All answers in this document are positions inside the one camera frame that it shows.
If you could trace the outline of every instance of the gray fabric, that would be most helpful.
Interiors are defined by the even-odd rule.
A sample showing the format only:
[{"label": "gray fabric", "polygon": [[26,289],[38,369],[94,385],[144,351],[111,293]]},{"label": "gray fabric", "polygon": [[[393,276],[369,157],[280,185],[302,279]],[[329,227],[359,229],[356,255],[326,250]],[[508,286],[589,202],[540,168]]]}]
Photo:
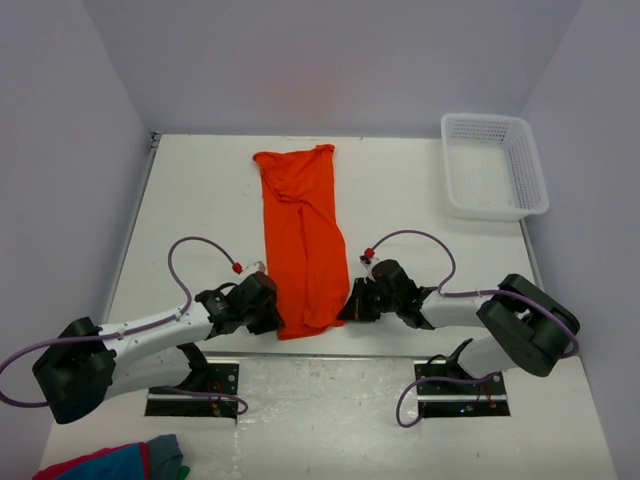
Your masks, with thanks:
[{"label": "gray fabric", "polygon": [[174,434],[160,435],[147,442],[149,479],[176,480],[182,466],[182,452]]}]

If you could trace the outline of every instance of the metal bracket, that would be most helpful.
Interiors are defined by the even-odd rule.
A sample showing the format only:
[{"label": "metal bracket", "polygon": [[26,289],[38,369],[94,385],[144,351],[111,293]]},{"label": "metal bracket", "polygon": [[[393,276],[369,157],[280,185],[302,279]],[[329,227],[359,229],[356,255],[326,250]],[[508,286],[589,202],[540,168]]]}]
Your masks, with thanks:
[{"label": "metal bracket", "polygon": [[[414,361],[416,380],[448,376],[444,360]],[[488,384],[459,385],[430,382],[417,387],[418,409],[424,418],[509,416],[507,390],[502,374]]]},{"label": "metal bracket", "polygon": [[[240,365],[235,362],[209,363],[207,365],[207,390],[238,393]],[[171,393],[162,388],[149,390],[146,417],[210,417],[237,418],[238,402],[212,400],[202,396]]]}]

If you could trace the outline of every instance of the white wall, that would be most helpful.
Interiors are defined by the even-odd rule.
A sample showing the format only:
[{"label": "white wall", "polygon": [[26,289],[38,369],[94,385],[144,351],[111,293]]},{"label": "white wall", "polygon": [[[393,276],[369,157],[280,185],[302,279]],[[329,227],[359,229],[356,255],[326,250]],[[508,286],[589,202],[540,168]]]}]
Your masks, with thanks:
[{"label": "white wall", "polygon": [[[148,134],[82,4],[0,2],[0,357],[99,319]],[[0,381],[41,400],[37,357]],[[0,404],[0,477],[31,478],[48,409]]]},{"label": "white wall", "polygon": [[582,322],[582,358],[620,480],[640,476],[640,2],[585,0],[529,99],[551,208],[529,221],[545,287]]},{"label": "white wall", "polygon": [[146,125],[433,136],[517,115],[580,0],[85,0]]}]

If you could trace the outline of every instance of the blue cloth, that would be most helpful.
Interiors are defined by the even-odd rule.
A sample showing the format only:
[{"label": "blue cloth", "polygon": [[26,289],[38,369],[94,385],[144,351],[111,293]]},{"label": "blue cloth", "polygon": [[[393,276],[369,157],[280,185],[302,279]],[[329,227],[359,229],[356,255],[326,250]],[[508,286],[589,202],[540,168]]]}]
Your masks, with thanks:
[{"label": "blue cloth", "polygon": [[140,447],[130,445],[89,460],[63,473],[56,480],[144,480]]}]

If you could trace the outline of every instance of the white basket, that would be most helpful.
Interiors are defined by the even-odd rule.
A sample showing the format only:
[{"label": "white basket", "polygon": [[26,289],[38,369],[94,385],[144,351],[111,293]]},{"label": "white basket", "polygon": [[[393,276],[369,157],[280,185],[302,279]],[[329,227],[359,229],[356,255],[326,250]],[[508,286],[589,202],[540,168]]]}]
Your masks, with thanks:
[{"label": "white basket", "polygon": [[549,209],[547,188],[529,124],[502,115],[442,117],[450,213],[514,221]]}]

